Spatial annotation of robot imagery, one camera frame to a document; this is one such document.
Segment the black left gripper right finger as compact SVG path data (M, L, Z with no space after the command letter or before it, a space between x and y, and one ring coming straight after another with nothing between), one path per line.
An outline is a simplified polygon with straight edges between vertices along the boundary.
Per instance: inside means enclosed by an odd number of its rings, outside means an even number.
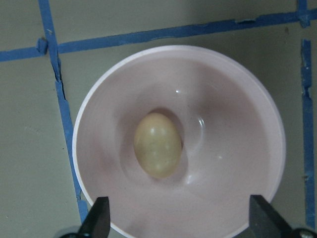
M293 231L262 195L250 196L249 227L256 238L289 238Z

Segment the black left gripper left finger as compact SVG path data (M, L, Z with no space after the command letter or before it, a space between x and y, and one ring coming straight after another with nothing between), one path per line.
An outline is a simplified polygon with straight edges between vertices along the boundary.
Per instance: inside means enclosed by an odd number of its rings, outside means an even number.
M77 232L77 238L107 238L110 232L108 197L98 197Z

